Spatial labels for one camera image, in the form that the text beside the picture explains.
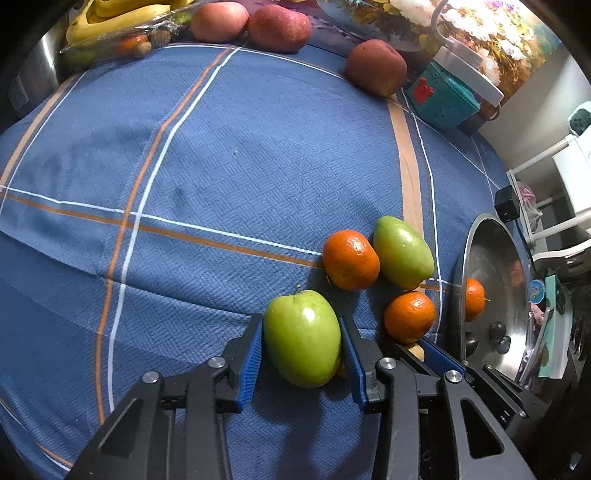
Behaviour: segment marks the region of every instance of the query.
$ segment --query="mandarin orange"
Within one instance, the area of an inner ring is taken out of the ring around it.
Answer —
[[[378,254],[354,230],[333,233],[324,244],[322,261],[330,281],[343,290],[364,290],[379,275]]]
[[[384,325],[398,343],[414,343],[435,321],[435,307],[424,293],[407,291],[393,299],[384,312]]]
[[[471,322],[484,310],[484,287],[478,280],[468,278],[466,281],[466,321]]]

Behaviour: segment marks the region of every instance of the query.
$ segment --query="green fruit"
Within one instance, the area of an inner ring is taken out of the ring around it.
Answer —
[[[375,224],[374,250],[384,277],[405,290],[414,290],[433,275],[433,255],[426,241],[396,217],[386,215]]]
[[[177,25],[189,25],[191,23],[191,15],[188,12],[178,12],[174,14],[173,22]]]
[[[273,365],[298,387],[321,387],[339,367],[339,322],[318,292],[304,290],[273,299],[263,335]]]

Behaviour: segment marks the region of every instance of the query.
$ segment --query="plastic wrap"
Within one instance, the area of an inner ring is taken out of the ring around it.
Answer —
[[[517,186],[519,187],[519,194],[523,200],[523,209],[527,215],[527,221],[530,224],[531,231],[535,232],[543,213],[535,207],[535,194],[529,185],[518,181]]]
[[[140,59],[152,50],[176,41],[189,30],[191,16],[205,1],[169,12],[133,28],[89,38],[68,45],[60,52],[61,61],[72,73],[112,61]]]

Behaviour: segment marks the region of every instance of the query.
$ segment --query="stainless steel pot lid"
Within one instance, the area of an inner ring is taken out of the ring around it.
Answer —
[[[466,322],[468,278],[482,284],[489,300],[471,322]],[[514,380],[525,350],[528,292],[515,243],[496,217],[483,213],[474,220],[453,283],[449,353],[474,367],[492,365]]]

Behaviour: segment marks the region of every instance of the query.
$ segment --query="blue gripper pad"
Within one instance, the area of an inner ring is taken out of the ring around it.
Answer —
[[[353,401],[359,406],[359,409],[363,411],[368,403],[368,398],[365,393],[365,376],[355,349],[353,348],[353,342],[349,336],[349,332],[345,328],[345,322],[341,316],[339,316],[339,326],[343,340],[342,360],[345,364],[349,386],[351,387],[351,396],[353,397]]]
[[[258,377],[259,368],[262,359],[262,318],[259,319],[258,325],[252,342],[246,353],[246,359],[242,365],[242,371],[239,376],[239,394],[236,402],[239,409],[242,410],[250,401],[255,391],[256,378]]]
[[[449,370],[457,370],[466,375],[466,368],[429,340],[421,338],[417,342],[425,351],[425,364],[440,377]]]

